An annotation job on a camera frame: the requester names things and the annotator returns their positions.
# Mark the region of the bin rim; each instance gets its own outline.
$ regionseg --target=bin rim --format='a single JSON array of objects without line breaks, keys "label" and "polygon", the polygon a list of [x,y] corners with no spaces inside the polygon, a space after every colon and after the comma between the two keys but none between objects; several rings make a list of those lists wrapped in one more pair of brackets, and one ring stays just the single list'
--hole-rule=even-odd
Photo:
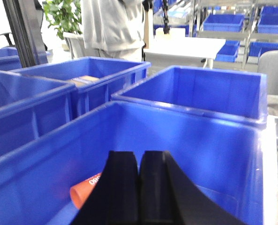
[{"label": "bin rim", "polygon": [[[155,73],[155,75],[147,77],[145,79],[140,80],[139,82],[130,85],[129,87],[122,89],[118,92],[115,92],[111,95],[111,99],[112,100],[120,100],[120,101],[127,101],[127,102],[133,102],[134,100],[140,104],[143,105],[154,105],[155,107],[161,107],[164,109],[172,109],[177,111],[177,112],[184,112],[184,113],[188,113],[188,114],[194,114],[194,115],[199,115],[199,116],[203,116],[205,117],[209,117],[209,118],[216,118],[217,116],[220,118],[223,118],[224,120],[227,121],[237,121],[237,122],[247,122],[248,124],[256,124],[256,127],[260,128],[260,129],[265,129],[266,128],[266,123],[267,123],[267,116],[268,116],[268,112],[267,110],[264,112],[264,114],[260,114],[259,115],[259,119],[252,119],[252,118],[247,118],[244,116],[239,116],[239,115],[231,115],[231,114],[227,114],[224,112],[214,112],[211,110],[205,110],[205,109],[197,109],[194,107],[190,107],[190,106],[181,106],[181,105],[176,105],[176,104],[171,104],[171,103],[165,103],[165,102],[159,102],[159,101],[150,101],[150,100],[145,100],[145,99],[141,99],[141,98],[136,98],[136,97],[127,97],[127,96],[123,96],[123,94],[125,94],[126,92],[130,91],[133,88],[136,88],[137,86],[148,82],[151,79],[154,79],[157,76],[162,75],[163,73],[169,71],[169,70],[175,70],[175,69],[191,69],[191,70],[199,70],[199,71],[217,71],[220,73],[231,73],[231,74],[237,74],[239,71],[235,71],[235,70],[229,70],[229,69],[218,69],[218,68],[202,68],[202,67],[189,67],[189,66],[169,66],[163,70],[158,71],[157,73]],[[266,74],[262,74],[262,73],[255,73],[255,72],[246,72],[246,75],[255,75],[261,78],[261,81],[266,80],[267,75]]]},{"label": "bin rim", "polygon": [[27,98],[15,101],[13,103],[1,106],[0,107],[0,118],[9,116],[11,114],[15,114],[21,110],[33,107],[40,103],[46,102],[50,99],[61,96],[61,95],[63,95],[63,92],[66,92],[68,94],[69,92],[72,92],[75,89],[75,85],[72,83],[54,80],[54,79],[50,79],[50,78],[38,77],[38,76],[32,76],[32,77],[21,76],[20,74],[17,74],[17,73],[2,71],[2,70],[0,70],[0,73],[9,75],[9,76],[23,77],[24,79],[42,80],[42,81],[49,81],[49,82],[52,81],[54,83],[62,84],[59,87],[36,94],[33,97],[27,97]]},{"label": "bin rim", "polygon": [[[133,73],[133,72],[137,72],[143,69],[147,69],[151,66],[151,63],[148,61],[140,61],[140,62],[136,62],[136,61],[128,61],[128,60],[122,60],[122,59],[111,59],[111,58],[101,58],[101,57],[93,57],[93,56],[86,56],[86,57],[81,57],[75,60],[69,60],[69,61],[64,61],[64,62],[60,62],[60,63],[48,63],[48,66],[56,66],[56,65],[64,65],[65,63],[68,62],[75,62],[77,63],[78,61],[86,61],[86,60],[102,60],[102,61],[115,61],[115,62],[129,62],[129,63],[136,63],[137,65],[122,71],[119,71],[117,73],[111,74],[111,75],[107,75],[105,77],[100,78],[98,81],[95,81],[93,83],[89,83],[89,84],[85,84],[82,85],[80,87],[77,87],[77,91],[79,93],[85,92],[85,91],[89,91],[91,89],[94,88],[98,88],[100,86],[103,86],[104,84],[110,83],[112,81],[115,81],[117,79],[120,79],[121,77],[129,74],[129,73]],[[41,68],[41,67],[46,67],[45,64],[41,64],[41,65],[36,65],[33,66],[32,68]],[[19,73],[22,69],[15,69],[15,70],[11,70],[11,72],[13,73]]]}]

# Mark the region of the potted plant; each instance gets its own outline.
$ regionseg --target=potted plant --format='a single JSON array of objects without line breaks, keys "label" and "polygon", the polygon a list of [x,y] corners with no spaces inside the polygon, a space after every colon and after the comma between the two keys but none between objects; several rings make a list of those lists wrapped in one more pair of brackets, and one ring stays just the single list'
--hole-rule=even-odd
[{"label": "potted plant", "polygon": [[48,28],[53,26],[61,40],[63,32],[82,34],[80,0],[47,0],[43,5]]}]

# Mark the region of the metal frame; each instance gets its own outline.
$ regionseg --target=metal frame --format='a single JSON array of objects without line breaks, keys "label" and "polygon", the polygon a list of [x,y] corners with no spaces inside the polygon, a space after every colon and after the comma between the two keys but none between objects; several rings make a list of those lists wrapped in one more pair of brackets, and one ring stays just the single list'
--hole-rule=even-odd
[{"label": "metal frame", "polygon": [[23,67],[47,63],[34,1],[3,0]]},{"label": "metal frame", "polygon": [[[253,20],[255,18],[254,1],[255,0],[197,0],[197,36],[201,38],[225,38],[229,40],[240,40],[245,42],[244,56],[240,68],[244,69],[248,60],[249,52],[249,38],[251,34],[251,28]],[[241,32],[221,32],[221,31],[205,31],[203,30],[203,21],[201,12],[208,7],[215,6],[235,6],[237,9],[242,8],[246,10],[248,14],[248,21],[244,21],[243,29]]]}]

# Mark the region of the stacked blue bins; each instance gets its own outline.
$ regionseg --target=stacked blue bins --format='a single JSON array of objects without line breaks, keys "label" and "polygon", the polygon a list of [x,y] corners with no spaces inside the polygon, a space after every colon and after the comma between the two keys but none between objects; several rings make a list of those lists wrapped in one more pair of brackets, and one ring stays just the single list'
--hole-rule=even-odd
[{"label": "stacked blue bins", "polygon": [[278,15],[278,7],[277,6],[265,6],[261,10],[261,15]]},{"label": "stacked blue bins", "polygon": [[278,34],[278,7],[263,7],[257,32]]},{"label": "stacked blue bins", "polygon": [[84,57],[57,64],[44,64],[14,70],[22,75],[70,80],[84,75],[98,81],[79,86],[72,96],[74,118],[110,100],[111,94],[146,77],[149,62]]},{"label": "stacked blue bins", "polygon": [[71,186],[101,172],[110,150],[169,150],[212,201],[263,224],[258,129],[128,102],[109,102],[0,159],[0,225],[68,225]]},{"label": "stacked blue bins", "polygon": [[278,50],[278,43],[251,42],[249,56],[260,57],[267,51]]},{"label": "stacked blue bins", "polygon": [[239,54],[240,41],[226,40],[217,53],[215,61],[235,62]]},{"label": "stacked blue bins", "polygon": [[171,66],[112,99],[265,128],[266,87],[263,74]]},{"label": "stacked blue bins", "polygon": [[71,121],[74,88],[0,71],[0,156]]},{"label": "stacked blue bins", "polygon": [[240,32],[244,15],[210,14],[203,22],[203,30]]},{"label": "stacked blue bins", "polygon": [[22,68],[18,51],[13,47],[4,47],[0,49],[0,70],[13,70]]}]

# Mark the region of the orange tube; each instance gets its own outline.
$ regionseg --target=orange tube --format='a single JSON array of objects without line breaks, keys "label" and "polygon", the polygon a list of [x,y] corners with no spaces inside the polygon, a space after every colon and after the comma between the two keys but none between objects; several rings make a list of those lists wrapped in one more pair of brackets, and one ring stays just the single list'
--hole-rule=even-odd
[{"label": "orange tube", "polygon": [[80,209],[83,206],[97,184],[100,176],[101,173],[98,173],[70,188],[70,197],[76,208]]}]

